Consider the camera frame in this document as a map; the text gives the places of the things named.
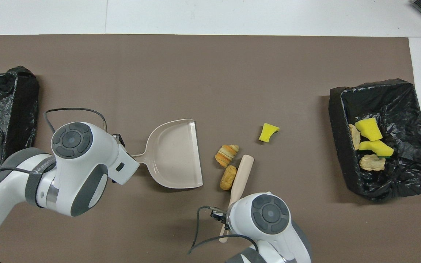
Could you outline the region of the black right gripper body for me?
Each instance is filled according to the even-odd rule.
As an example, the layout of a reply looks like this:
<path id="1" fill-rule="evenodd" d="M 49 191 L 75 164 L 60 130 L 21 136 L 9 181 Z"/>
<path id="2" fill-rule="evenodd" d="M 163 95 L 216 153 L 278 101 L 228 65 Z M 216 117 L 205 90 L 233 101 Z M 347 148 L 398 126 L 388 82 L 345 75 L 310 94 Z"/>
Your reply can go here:
<path id="1" fill-rule="evenodd" d="M 210 207 L 211 209 L 211 218 L 221 223 L 224 227 L 224 230 L 230 231 L 230 225 L 227 222 L 227 211 L 222 210 L 214 206 Z"/>

